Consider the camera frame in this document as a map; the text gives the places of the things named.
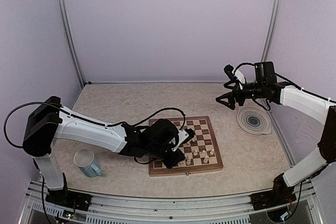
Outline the white chess king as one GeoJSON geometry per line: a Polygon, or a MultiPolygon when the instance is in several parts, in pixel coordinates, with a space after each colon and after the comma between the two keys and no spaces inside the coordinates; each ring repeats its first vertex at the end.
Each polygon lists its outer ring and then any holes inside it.
{"type": "Polygon", "coordinates": [[[191,159],[192,159],[191,154],[188,154],[187,157],[186,157],[186,165],[187,166],[189,166],[191,164],[191,159]]]}

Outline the white chess piece back row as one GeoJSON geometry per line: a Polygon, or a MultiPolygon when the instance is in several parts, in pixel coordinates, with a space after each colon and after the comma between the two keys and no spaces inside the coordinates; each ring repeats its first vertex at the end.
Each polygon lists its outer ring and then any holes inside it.
{"type": "Polygon", "coordinates": [[[209,157],[208,157],[208,156],[205,156],[205,157],[203,158],[203,164],[208,163],[208,161],[209,161],[209,157]]]}

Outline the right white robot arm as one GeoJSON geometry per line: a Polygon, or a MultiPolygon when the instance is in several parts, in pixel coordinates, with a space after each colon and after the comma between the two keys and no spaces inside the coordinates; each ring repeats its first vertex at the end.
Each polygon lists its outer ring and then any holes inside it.
{"type": "Polygon", "coordinates": [[[274,180],[268,199],[273,205],[279,205],[288,198],[295,185],[335,162],[335,101],[309,92],[285,77],[278,81],[280,75],[271,61],[257,62],[252,67],[255,81],[248,83],[238,68],[226,65],[224,72],[229,81],[224,87],[230,91],[217,97],[216,101],[234,110],[236,105],[244,105],[247,99],[264,99],[299,111],[323,126],[317,147],[274,180]]]}

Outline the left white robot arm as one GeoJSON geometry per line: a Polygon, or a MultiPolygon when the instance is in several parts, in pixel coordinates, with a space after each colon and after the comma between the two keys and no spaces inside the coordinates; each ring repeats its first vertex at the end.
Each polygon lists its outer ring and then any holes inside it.
{"type": "Polygon", "coordinates": [[[23,149],[33,157],[53,197],[64,206],[74,195],[66,188],[66,179],[52,154],[54,139],[82,142],[134,158],[148,156],[172,168],[184,159],[179,147],[194,136],[168,119],[159,119],[151,126],[96,121],[62,106],[56,96],[37,106],[27,120],[23,149]]]}

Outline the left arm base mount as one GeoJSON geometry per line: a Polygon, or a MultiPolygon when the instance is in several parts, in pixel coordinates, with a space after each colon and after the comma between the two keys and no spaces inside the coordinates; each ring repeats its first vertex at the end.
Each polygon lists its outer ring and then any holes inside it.
{"type": "Polygon", "coordinates": [[[92,196],[90,194],[67,191],[65,193],[50,191],[46,201],[58,206],[71,208],[73,210],[88,211],[92,196]]]}

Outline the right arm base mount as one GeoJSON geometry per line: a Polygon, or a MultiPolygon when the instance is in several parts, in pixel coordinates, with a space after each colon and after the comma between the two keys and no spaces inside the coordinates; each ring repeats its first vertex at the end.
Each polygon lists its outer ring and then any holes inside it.
{"type": "Polygon", "coordinates": [[[250,199],[253,209],[256,211],[287,204],[290,201],[295,201],[297,198],[294,193],[285,193],[284,195],[274,196],[273,191],[269,190],[254,193],[250,196],[250,199]]]}

